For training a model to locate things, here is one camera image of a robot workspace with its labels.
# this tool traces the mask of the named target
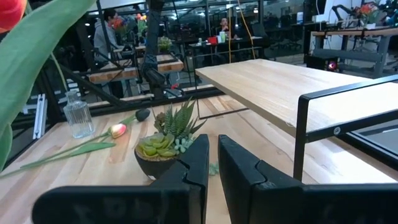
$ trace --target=person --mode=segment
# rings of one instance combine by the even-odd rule
[[[228,20],[227,20],[227,18],[222,18],[222,19],[221,19],[220,26],[221,26],[220,32],[225,32],[225,33],[226,33],[226,36],[228,36],[228,35],[229,35],[229,34],[228,34],[228,33],[229,33],[229,25],[228,25]],[[231,35],[233,35],[233,38],[234,38],[234,39],[237,39],[237,38],[238,38],[238,36],[237,36],[236,34],[233,34],[233,32],[232,32]]]
[[[104,10],[105,30],[109,38],[109,43],[112,49],[122,49],[124,46],[118,45],[116,42],[116,34],[113,29],[114,23],[118,19],[118,13],[114,9]],[[95,34],[94,34],[94,47],[99,50],[103,55],[108,56],[108,48],[106,47],[105,35],[101,25],[101,20],[95,23]],[[106,59],[99,54],[95,54],[95,60],[98,62],[105,62]]]

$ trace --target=yellow cable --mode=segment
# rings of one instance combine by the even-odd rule
[[[229,24],[228,24],[228,54],[229,54],[229,63],[232,62],[231,57],[231,7],[228,9],[228,17],[229,17]]]
[[[251,34],[250,34],[250,31],[249,31],[248,25],[246,24],[246,21],[244,20],[242,8],[241,8],[241,3],[239,2],[239,0],[238,0],[238,6],[239,6],[240,11],[241,11],[241,16],[242,16],[242,20],[243,20],[244,26],[245,26],[246,31],[248,32],[248,34],[249,34],[249,36],[250,36],[251,50],[252,50],[252,52],[253,52],[253,58],[256,59],[256,54],[254,53],[254,47],[253,47],[253,45],[254,45],[254,44],[253,44],[253,38],[251,37]]]

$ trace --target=screw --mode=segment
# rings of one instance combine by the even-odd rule
[[[338,135],[340,133],[341,129],[339,127],[335,128],[333,130],[333,134]]]

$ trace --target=man in gray shirt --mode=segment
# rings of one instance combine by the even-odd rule
[[[116,35],[114,33],[113,24],[118,18],[118,13],[114,9],[104,10],[104,20],[105,20],[105,30],[109,37],[109,42],[111,44],[111,49],[122,49],[124,46],[118,45],[116,42]],[[106,48],[106,41],[104,36],[104,31],[101,26],[101,20],[95,23],[95,35],[94,35],[94,47],[99,50],[103,55],[108,56],[110,52]],[[106,59],[98,54],[95,54],[95,60],[99,62],[104,62]]]

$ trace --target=clear glass bottle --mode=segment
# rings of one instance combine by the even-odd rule
[[[90,110],[86,102],[79,99],[76,91],[66,93],[68,104],[63,108],[74,138],[83,138],[94,133]]]

